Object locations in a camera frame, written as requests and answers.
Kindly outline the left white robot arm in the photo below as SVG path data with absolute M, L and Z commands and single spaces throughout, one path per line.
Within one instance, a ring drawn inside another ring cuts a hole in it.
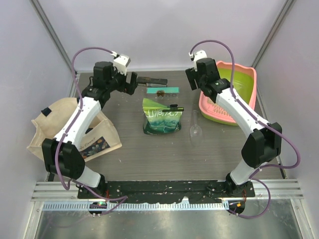
M 52 139 L 42 143 L 45 169 L 49 173 L 74 180 L 96 199 L 106 194 L 105 177 L 85 165 L 80 154 L 81 140 L 90 123 L 110 99 L 113 91 L 132 95 L 137 87 L 137 74 L 127 82 L 130 59 L 119 56 L 113 62 L 97 62 L 89 85 L 79 95 L 78 106 L 66 125 Z

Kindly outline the black bag clip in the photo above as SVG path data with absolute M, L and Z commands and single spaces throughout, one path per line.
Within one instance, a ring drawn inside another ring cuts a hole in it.
M 178 105 L 170 105 L 168 108 L 162 110 L 163 112 L 183 112 L 184 107 L 179 107 Z

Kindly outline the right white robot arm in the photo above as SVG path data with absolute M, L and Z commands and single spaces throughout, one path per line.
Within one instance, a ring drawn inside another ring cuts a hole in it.
M 225 180 L 224 192 L 232 197 L 238 196 L 253 173 L 281 153 L 282 127 L 278 123 L 269 123 L 249 107 L 230 82 L 220 77 L 214 59 L 195 60 L 194 67 L 185 72 L 191 89 L 201 89 L 206 97 L 223 107 L 246 136 L 242 159 Z

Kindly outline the clear plastic scoop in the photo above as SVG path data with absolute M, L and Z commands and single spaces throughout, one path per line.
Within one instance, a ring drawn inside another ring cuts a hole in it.
M 191 127 L 189 130 L 190 141 L 193 146 L 200 146 L 203 140 L 202 128 L 198 124 L 198 111 L 193 110 L 191 114 Z

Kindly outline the green cat litter bag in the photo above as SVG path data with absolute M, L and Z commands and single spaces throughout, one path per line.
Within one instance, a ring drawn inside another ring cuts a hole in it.
M 169 134 L 181 130 L 180 119 L 183 112 L 163 112 L 162 110 L 169 106 L 147 98 L 143 99 L 142 107 L 145 114 L 144 134 Z

